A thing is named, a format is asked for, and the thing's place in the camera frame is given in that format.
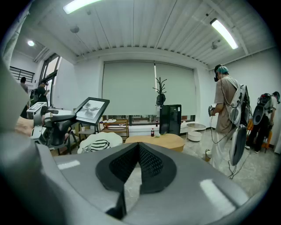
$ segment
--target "mini fridge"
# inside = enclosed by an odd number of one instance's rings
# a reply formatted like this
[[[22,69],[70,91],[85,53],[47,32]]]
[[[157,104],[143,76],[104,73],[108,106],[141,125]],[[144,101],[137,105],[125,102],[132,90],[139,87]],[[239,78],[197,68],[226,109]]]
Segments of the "mini fridge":
[[[180,135],[181,105],[160,106],[159,133]]]

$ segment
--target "black and white striped bag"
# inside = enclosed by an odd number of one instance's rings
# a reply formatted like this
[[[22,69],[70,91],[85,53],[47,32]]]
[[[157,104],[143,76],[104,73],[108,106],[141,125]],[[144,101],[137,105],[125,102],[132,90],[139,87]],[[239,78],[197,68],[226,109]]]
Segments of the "black and white striped bag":
[[[107,140],[96,140],[94,143],[82,148],[82,152],[95,152],[110,148],[110,143]]]

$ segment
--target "black picture frame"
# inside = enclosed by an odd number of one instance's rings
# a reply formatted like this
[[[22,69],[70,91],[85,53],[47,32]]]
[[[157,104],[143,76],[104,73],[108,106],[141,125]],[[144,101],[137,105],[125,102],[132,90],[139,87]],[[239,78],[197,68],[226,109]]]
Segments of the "black picture frame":
[[[87,118],[82,118],[77,116],[76,120],[83,123],[83,124],[88,124],[88,125],[95,125],[99,122],[100,118],[102,117],[104,111],[106,110],[107,106],[109,105],[109,100],[107,99],[102,99],[102,98],[93,98],[93,97],[88,97],[85,101],[83,101],[75,110],[74,112],[77,113],[89,100],[94,100],[94,101],[99,101],[99,102],[104,102],[102,107],[99,109],[97,112],[96,116],[93,119],[87,119]]]

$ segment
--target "round ceiling light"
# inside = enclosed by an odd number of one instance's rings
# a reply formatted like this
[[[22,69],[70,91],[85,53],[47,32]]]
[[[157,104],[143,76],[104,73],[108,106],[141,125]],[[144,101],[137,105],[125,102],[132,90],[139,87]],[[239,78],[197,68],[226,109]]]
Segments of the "round ceiling light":
[[[27,42],[27,44],[28,44],[29,46],[34,46],[34,42],[31,41],[31,40],[29,40],[29,41]]]

